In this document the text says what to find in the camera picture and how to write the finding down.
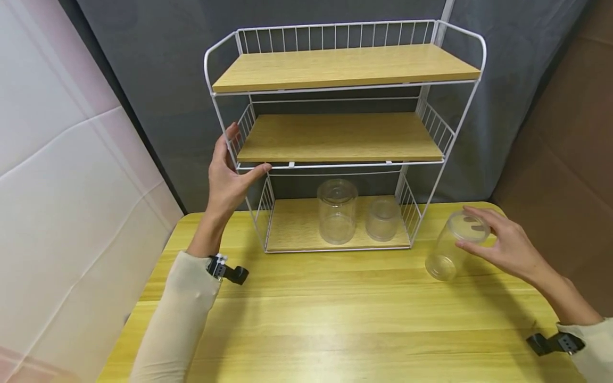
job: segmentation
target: middle shelf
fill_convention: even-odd
[[[442,159],[441,150],[413,112],[260,115],[238,153],[242,162]]]

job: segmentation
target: top shelf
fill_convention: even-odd
[[[475,80],[480,70],[434,44],[248,53],[213,84],[218,93]]]

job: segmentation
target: wooden shelf board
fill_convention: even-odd
[[[319,200],[281,199],[275,201],[267,251],[397,248],[409,246],[409,238],[402,222],[396,236],[387,242],[371,239],[366,233],[366,217],[370,202],[376,196],[358,197],[356,206],[356,233],[343,245],[332,245],[319,235]]]
[[[215,92],[270,91],[405,82],[474,80],[480,70],[433,44],[248,53]]]
[[[242,162],[442,158],[441,150],[415,113],[261,115],[238,153]]]

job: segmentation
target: bottom shelf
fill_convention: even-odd
[[[409,248],[411,243],[400,222],[396,236],[387,242],[373,240],[366,233],[370,202],[377,196],[357,198],[356,233],[342,245],[332,245],[319,235],[317,198],[276,200],[270,224],[267,252],[318,251],[338,249]]]

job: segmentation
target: gray fabric backdrop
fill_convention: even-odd
[[[488,199],[538,82],[587,0],[456,0],[451,23],[482,34],[483,81],[436,201]],[[78,0],[170,181],[189,212],[207,201],[207,167],[221,133],[202,71],[205,50],[247,26],[439,18],[444,0]],[[448,33],[444,48],[479,59]],[[431,103],[454,124],[466,86],[433,88]],[[422,197],[437,166],[412,167]],[[393,179],[355,179],[361,194],[393,190]],[[314,196],[320,178],[275,178],[279,197]]]

